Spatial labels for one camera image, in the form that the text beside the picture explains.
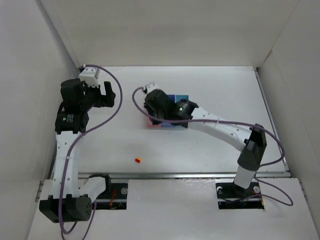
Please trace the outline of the red yellow orange lego stack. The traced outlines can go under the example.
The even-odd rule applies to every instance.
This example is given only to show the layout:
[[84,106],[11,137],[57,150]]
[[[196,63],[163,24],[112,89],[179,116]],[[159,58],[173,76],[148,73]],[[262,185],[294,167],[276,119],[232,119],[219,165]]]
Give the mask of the red yellow orange lego stack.
[[138,158],[136,158],[134,161],[135,161],[137,164],[140,164],[141,161],[142,161],[142,159],[138,157]]

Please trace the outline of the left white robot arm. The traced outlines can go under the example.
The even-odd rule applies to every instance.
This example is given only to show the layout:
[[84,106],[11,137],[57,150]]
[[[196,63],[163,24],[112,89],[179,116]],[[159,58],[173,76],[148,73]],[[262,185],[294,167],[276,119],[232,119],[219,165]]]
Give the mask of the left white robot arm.
[[93,175],[82,187],[78,184],[80,151],[83,135],[93,107],[112,108],[116,94],[111,83],[105,81],[105,94],[99,84],[91,86],[79,78],[61,83],[62,103],[55,120],[56,157],[52,187],[48,198],[39,202],[39,210],[53,223],[86,222],[90,219],[93,203],[109,184],[106,175]]

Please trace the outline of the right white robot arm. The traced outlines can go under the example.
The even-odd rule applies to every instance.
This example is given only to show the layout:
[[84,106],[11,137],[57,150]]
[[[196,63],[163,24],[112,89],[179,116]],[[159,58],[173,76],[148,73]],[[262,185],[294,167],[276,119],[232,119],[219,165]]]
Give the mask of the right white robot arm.
[[143,106],[152,116],[150,120],[153,125],[165,122],[199,131],[238,150],[240,154],[233,183],[243,189],[249,188],[267,147],[266,134],[261,125],[226,124],[225,119],[206,111],[195,102],[187,99],[174,102],[164,91],[153,85],[145,87],[143,92]]

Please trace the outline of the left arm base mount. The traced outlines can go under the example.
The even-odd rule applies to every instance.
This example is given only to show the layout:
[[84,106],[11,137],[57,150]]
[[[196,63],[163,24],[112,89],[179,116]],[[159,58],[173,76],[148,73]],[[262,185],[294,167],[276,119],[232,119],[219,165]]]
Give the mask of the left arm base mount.
[[124,182],[114,182],[108,174],[93,174],[80,188],[75,208],[88,215],[96,204],[97,210],[125,210],[129,187]]

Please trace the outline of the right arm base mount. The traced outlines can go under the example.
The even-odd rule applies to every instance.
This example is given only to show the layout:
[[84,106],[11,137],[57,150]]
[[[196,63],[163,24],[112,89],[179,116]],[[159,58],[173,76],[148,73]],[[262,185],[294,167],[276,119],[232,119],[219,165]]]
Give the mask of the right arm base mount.
[[216,182],[215,187],[220,210],[265,209],[260,185],[256,181],[251,182],[248,189],[233,182]]

